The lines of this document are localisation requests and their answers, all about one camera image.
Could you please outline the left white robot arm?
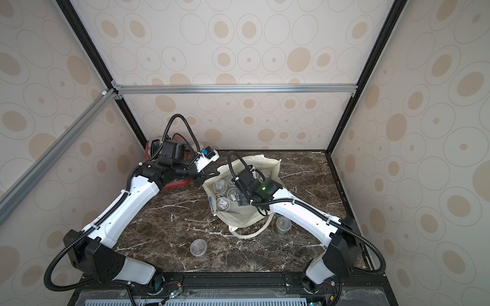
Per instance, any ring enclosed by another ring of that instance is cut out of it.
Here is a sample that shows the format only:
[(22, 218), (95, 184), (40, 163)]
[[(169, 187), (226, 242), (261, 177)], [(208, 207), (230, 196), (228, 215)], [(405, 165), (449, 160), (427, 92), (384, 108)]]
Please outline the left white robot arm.
[[(121, 194), (94, 221), (81, 231), (69, 231), (64, 238), (65, 248), (48, 265), (43, 278), (51, 291), (70, 291), (93, 283), (132, 283), (150, 294), (161, 292), (165, 277), (162, 269), (145, 261), (135, 260), (116, 252), (113, 247), (145, 204), (170, 182), (193, 179), (198, 185), (219, 176), (216, 168), (208, 166), (200, 172), (182, 165), (166, 167), (154, 162), (141, 163), (128, 176)], [(52, 280), (56, 265), (64, 256), (71, 264), (88, 275), (76, 284), (57, 285)]]

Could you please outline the cream canvas tote bag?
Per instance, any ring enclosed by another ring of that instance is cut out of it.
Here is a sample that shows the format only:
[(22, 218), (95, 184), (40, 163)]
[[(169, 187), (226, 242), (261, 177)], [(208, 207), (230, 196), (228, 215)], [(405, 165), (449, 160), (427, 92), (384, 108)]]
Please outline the cream canvas tote bag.
[[(271, 173), (271, 178), (280, 182), (279, 178), (281, 161), (279, 159), (267, 158), (263, 154), (245, 156), (244, 161), (251, 166), (259, 169), (260, 171), (267, 170)], [(249, 235), (240, 235), (236, 233), (239, 228), (247, 228), (254, 225), (260, 220), (264, 219), (255, 207), (246, 203), (246, 201), (236, 202), (229, 201), (229, 205), (223, 210), (218, 208), (217, 199), (219, 193), (214, 190), (214, 183), (219, 180), (228, 182), (228, 176), (230, 175), (230, 170), (227, 164), (220, 166), (218, 168), (219, 176), (210, 178), (206, 180), (202, 188), (207, 193), (209, 206), (211, 208), (211, 214), (223, 221), (230, 232), (240, 239), (253, 238), (262, 233), (268, 225), (271, 223), (273, 215), (267, 217), (266, 224), (261, 227), (257, 232)]]

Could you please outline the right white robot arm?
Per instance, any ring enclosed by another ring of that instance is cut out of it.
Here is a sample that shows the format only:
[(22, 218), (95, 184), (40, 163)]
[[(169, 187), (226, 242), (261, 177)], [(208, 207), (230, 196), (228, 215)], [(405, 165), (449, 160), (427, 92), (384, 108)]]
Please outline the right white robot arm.
[[(324, 281), (334, 276), (349, 277), (352, 272), (384, 274), (385, 258), (373, 243), (359, 233), (352, 218), (342, 220), (316, 209), (270, 178), (264, 182), (256, 180), (250, 183), (237, 178), (234, 184), (259, 212), (274, 212), (290, 219), (326, 247), (324, 253), (312, 260), (303, 273), (302, 287), (308, 293), (318, 292)], [(376, 254), (380, 265), (377, 269), (366, 270), (355, 266), (362, 246)]]

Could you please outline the clear seed jar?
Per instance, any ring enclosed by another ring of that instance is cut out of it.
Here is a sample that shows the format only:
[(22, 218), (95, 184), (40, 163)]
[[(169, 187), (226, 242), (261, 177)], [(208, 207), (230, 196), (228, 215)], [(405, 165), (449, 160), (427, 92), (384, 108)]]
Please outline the clear seed jar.
[(292, 228), (292, 222), (286, 217), (279, 217), (276, 221), (276, 232), (279, 235), (286, 235)]
[(205, 256), (207, 252), (207, 242), (201, 238), (194, 240), (190, 245), (190, 252), (191, 255), (196, 258)]

